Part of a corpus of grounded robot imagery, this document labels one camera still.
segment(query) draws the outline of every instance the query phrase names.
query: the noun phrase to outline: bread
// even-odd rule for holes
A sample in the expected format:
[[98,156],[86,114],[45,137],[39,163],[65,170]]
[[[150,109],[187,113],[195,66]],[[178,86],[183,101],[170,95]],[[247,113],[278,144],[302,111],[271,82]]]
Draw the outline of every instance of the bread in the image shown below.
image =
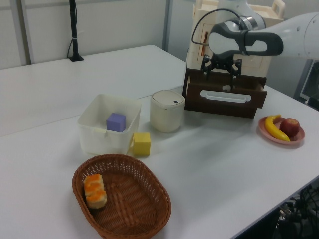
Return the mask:
[[93,175],[88,175],[84,179],[83,183],[84,183],[84,185],[91,184],[91,183],[103,183],[103,178],[102,178],[102,175],[99,173],[93,174]]
[[102,175],[94,174],[86,176],[83,184],[87,206],[92,209],[103,207],[106,204],[107,198]]
[[104,190],[97,191],[91,196],[86,197],[87,205],[92,209],[104,207],[106,200],[106,192]]
[[84,192],[85,196],[91,196],[97,191],[104,190],[104,185],[103,183],[91,183],[91,184],[84,184]]

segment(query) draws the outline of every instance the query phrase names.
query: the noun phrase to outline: yellow cube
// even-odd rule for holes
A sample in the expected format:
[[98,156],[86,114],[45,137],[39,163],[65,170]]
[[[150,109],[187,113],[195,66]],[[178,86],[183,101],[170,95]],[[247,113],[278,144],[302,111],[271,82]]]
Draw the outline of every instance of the yellow cube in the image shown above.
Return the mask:
[[134,133],[134,155],[149,155],[151,151],[150,133]]

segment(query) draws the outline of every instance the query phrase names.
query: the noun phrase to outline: white wall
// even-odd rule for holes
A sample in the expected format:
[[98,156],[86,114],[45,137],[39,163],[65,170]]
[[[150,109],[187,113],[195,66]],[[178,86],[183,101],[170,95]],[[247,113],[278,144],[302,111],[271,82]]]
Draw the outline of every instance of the white wall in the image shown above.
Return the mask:
[[0,1],[0,69],[25,65],[16,5]]
[[[185,61],[192,29],[195,0],[171,0],[169,8],[166,50]],[[273,0],[247,0],[248,4],[271,6]],[[285,18],[319,11],[318,0],[284,0]],[[273,57],[267,75],[267,85],[292,97],[305,66],[305,59]]]
[[[80,55],[149,44],[162,48],[165,0],[76,0],[76,3]],[[24,1],[32,63],[66,58],[71,40],[69,9],[69,0]]]

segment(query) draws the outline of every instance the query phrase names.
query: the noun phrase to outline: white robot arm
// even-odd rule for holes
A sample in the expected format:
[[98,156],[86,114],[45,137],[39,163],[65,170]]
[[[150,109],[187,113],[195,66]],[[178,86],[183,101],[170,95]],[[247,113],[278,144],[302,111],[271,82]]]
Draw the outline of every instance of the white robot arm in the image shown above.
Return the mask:
[[300,15],[265,28],[261,16],[256,14],[246,0],[220,0],[217,24],[214,25],[208,46],[213,57],[205,56],[202,70],[225,69],[240,75],[241,61],[234,54],[259,56],[291,56],[319,59],[319,12]]

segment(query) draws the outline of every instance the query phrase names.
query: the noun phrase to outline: white cylindrical container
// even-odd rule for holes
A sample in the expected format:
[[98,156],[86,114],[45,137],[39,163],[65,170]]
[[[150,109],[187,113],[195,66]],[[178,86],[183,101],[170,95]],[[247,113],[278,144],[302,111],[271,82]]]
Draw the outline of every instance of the white cylindrical container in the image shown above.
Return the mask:
[[151,97],[150,122],[160,132],[177,130],[183,120],[185,98],[177,92],[163,90]]

